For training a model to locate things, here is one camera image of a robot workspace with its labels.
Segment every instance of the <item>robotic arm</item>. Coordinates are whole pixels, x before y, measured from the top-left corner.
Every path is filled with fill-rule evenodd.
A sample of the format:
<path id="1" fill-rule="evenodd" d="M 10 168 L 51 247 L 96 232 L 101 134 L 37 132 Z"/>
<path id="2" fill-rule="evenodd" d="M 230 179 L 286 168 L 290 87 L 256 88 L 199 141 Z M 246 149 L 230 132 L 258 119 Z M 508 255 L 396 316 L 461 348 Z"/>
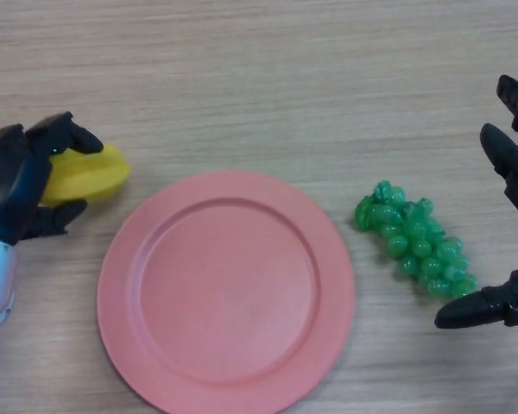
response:
<path id="1" fill-rule="evenodd" d="M 518 133 L 518 81 L 507 75 L 499 78 L 497 96 L 512 112 L 512 129 Z M 497 174 L 504 178 L 505 195 L 518 210 L 518 146 L 499 128 L 485 124 L 480 134 L 482 148 Z M 486 286 L 480 292 L 456 299 L 443 306 L 435 324 L 441 329 L 459 329 L 504 321 L 518 325 L 518 270 L 499 286 Z"/>
<path id="2" fill-rule="evenodd" d="M 39 205 L 52 173 L 49 157 L 68 148 L 92 154 L 104 146 L 75 124 L 69 112 L 43 119 L 26 131 L 20 124 L 0 129 L 0 326 L 14 301 L 16 244 L 64 235 L 66 226 L 87 206 L 85 200 Z"/>

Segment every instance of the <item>toy grapes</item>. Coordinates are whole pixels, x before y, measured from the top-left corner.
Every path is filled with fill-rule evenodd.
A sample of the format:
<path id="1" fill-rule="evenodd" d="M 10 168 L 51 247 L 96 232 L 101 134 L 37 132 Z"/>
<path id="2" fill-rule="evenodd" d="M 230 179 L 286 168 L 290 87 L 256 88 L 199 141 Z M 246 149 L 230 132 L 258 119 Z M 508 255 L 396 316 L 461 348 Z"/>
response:
<path id="1" fill-rule="evenodd" d="M 356 207 L 355 224 L 360 231 L 381 236 L 400 272 L 430 294 L 460 298 L 476 290 L 477 280 L 468 271 L 461 240 L 446 235 L 432 213 L 428 198 L 407 201 L 402 188 L 384 180 Z"/>

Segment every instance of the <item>wood grain surface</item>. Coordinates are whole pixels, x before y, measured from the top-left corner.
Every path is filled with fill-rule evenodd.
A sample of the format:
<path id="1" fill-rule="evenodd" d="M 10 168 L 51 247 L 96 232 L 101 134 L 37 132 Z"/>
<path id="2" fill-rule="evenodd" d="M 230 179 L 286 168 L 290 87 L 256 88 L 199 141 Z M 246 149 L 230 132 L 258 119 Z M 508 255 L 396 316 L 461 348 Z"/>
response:
<path id="1" fill-rule="evenodd" d="M 518 413 L 518 328 L 436 330 L 440 304 L 347 224 L 391 179 L 433 200 L 482 284 L 507 279 L 518 213 L 478 140 L 510 133 L 502 73 L 518 78 L 518 0 L 0 0 L 0 127 L 70 110 L 133 168 L 69 236 L 20 245 L 0 414 L 157 412 L 103 350 L 99 268 L 137 205 L 220 168 L 308 193 L 355 267 L 346 350 L 287 413 Z"/>

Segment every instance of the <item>pink plate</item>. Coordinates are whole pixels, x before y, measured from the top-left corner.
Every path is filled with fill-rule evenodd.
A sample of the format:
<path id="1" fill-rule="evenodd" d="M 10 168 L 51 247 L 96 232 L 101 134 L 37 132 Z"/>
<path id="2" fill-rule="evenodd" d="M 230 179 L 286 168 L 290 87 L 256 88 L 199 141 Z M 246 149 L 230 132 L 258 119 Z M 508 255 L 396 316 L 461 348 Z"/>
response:
<path id="1" fill-rule="evenodd" d="M 330 371 L 355 301 L 316 203 L 251 172 L 184 179 L 132 213 L 105 257 L 98 323 L 117 371 L 170 414 L 273 414 Z"/>

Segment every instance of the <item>yellow banana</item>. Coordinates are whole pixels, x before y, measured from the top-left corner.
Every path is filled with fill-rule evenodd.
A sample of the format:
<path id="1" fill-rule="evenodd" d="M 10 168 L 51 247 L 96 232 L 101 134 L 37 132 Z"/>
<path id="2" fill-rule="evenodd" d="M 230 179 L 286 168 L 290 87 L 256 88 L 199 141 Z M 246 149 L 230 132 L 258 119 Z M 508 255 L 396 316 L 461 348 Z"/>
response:
<path id="1" fill-rule="evenodd" d="M 95 154 L 67 149 L 50 161 L 52 174 L 41 198 L 48 206 L 81 198 L 88 203 L 104 200 L 119 191 L 130 176 L 123 153 L 110 145 Z"/>

